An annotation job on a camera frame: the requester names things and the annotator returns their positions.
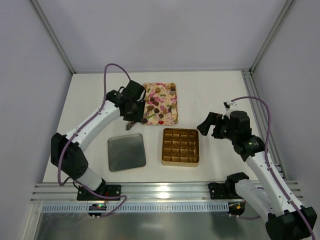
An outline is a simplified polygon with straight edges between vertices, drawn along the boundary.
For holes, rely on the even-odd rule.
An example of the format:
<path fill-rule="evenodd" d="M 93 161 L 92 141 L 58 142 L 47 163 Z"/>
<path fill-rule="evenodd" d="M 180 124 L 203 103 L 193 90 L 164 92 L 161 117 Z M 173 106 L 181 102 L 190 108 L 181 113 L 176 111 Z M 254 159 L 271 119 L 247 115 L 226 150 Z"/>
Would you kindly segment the metal tongs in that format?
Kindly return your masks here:
<path fill-rule="evenodd" d="M 126 131 L 129 131 L 136 123 L 134 121 L 128 121 L 126 124 L 125 124 L 125 130 Z"/>

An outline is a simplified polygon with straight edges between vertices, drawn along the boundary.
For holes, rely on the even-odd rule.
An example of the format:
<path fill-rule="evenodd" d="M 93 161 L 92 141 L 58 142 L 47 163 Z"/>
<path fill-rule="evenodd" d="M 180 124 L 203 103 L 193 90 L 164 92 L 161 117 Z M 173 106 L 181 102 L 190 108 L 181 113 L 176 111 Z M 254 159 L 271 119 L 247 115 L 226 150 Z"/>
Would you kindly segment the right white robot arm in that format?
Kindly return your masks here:
<path fill-rule="evenodd" d="M 269 238 L 314 239 L 317 213 L 312 207 L 303 205 L 269 160 L 264 141 L 252 133 L 248 114 L 240 110 L 226 114 L 210 112 L 197 130 L 206 136 L 211 126 L 214 127 L 212 137 L 231 141 L 234 151 L 258 178 L 261 189 L 243 172 L 227 176 L 225 186 L 229 194 L 245 199 L 259 214 Z"/>

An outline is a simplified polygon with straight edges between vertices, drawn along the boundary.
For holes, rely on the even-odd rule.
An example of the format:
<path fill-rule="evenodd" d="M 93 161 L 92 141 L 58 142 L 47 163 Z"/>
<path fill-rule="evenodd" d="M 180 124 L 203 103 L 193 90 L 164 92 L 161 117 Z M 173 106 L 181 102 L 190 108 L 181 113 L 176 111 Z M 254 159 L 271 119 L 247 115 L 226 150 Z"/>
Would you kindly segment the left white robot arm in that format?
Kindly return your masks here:
<path fill-rule="evenodd" d="M 57 181 L 65 182 L 61 174 L 81 184 L 88 191 L 97 193 L 103 179 L 89 167 L 85 151 L 92 141 L 113 121 L 140 123 L 145 110 L 146 89 L 130 80 L 125 87 L 104 92 L 101 106 L 82 123 L 65 134 L 55 133 L 51 138 L 50 162 L 57 167 Z"/>

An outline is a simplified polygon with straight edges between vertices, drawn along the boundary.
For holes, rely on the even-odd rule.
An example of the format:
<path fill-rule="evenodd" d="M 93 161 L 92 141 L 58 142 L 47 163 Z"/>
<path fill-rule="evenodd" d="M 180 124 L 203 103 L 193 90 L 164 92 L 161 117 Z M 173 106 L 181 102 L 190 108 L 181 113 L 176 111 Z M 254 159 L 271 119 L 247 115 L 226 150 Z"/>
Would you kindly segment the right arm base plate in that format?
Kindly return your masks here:
<path fill-rule="evenodd" d="M 225 183 L 211 182 L 208 184 L 211 200 L 224 200 L 230 197 Z"/>

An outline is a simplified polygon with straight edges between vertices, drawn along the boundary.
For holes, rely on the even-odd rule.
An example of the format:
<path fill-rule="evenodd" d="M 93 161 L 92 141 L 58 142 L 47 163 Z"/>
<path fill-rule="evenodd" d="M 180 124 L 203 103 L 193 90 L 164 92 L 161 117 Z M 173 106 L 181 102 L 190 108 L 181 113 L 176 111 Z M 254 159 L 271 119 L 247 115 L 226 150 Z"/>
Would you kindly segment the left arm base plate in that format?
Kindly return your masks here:
<path fill-rule="evenodd" d="M 106 184 L 98 187 L 94 194 L 88 191 L 85 187 L 78 188 L 77 197 L 78 201 L 118 201 L 121 198 L 122 186 L 119 184 Z"/>

